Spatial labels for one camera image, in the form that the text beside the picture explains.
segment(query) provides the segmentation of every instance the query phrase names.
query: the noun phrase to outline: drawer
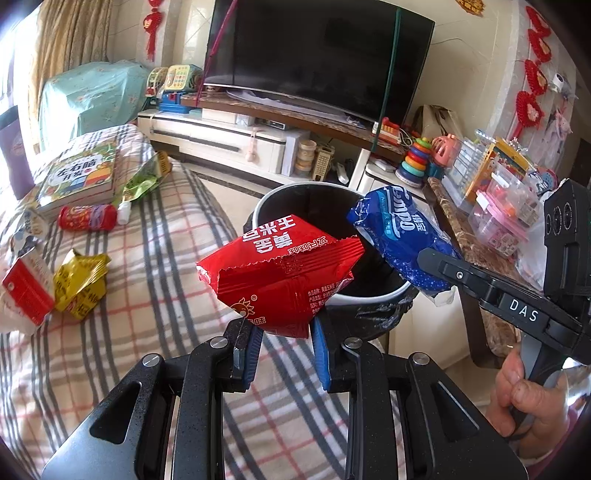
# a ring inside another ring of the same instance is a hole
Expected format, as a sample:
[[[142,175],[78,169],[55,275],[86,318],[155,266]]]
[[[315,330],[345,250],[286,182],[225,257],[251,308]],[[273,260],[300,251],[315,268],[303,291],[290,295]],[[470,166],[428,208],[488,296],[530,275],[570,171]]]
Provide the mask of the drawer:
[[[149,119],[140,120],[139,128],[152,140],[179,146],[182,144],[183,151],[195,157],[218,162],[222,158],[247,163],[246,153],[251,143],[249,135],[158,118],[151,121]],[[249,164],[261,170],[279,173],[284,150],[284,143],[257,137],[255,140],[256,159]]]

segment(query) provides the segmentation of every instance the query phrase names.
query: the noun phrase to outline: screw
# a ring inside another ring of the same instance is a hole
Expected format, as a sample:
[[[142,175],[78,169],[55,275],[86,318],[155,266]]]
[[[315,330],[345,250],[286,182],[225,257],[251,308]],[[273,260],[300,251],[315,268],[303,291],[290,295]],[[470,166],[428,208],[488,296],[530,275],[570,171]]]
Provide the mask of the screw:
[[[224,348],[228,344],[226,337],[214,337],[209,341],[212,348]]]
[[[413,355],[413,362],[417,365],[427,365],[429,363],[429,356],[426,353],[417,352]]]
[[[150,353],[142,360],[142,364],[145,367],[154,367],[158,365],[158,362],[160,362],[160,356],[156,355],[156,353]]]
[[[345,339],[345,347],[351,348],[351,350],[357,350],[358,348],[361,348],[361,345],[363,345],[363,340],[361,338],[348,337]]]

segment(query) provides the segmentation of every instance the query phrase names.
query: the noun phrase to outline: clear plastic bag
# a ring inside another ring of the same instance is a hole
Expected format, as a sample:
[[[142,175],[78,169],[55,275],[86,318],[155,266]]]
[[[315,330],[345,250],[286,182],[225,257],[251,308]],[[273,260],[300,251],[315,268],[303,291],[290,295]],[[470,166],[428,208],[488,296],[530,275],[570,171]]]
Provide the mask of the clear plastic bag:
[[[515,267],[519,274],[537,291],[544,291],[547,248],[544,245],[544,202],[554,192],[542,195],[538,205],[538,221],[528,231],[528,242],[518,248]]]

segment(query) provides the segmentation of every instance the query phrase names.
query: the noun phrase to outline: human hand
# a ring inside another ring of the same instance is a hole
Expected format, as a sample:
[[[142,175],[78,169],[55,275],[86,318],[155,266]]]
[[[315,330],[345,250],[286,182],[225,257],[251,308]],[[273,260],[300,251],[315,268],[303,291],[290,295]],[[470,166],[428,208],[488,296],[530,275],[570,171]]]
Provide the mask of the human hand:
[[[539,458],[554,449],[569,429],[567,391],[564,374],[554,388],[524,380],[524,366],[517,347],[507,356],[496,376],[486,418],[499,434],[508,437],[515,433],[510,406],[532,414],[535,421],[521,439],[518,454],[524,459]]]

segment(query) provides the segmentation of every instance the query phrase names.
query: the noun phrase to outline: toy cash register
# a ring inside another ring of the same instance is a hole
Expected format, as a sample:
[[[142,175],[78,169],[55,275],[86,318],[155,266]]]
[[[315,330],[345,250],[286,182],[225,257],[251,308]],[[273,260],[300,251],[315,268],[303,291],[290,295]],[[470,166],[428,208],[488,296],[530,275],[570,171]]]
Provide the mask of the toy cash register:
[[[196,92],[203,70],[195,65],[172,65],[164,82],[160,110],[163,112],[188,113],[194,107],[181,105],[181,95]]]

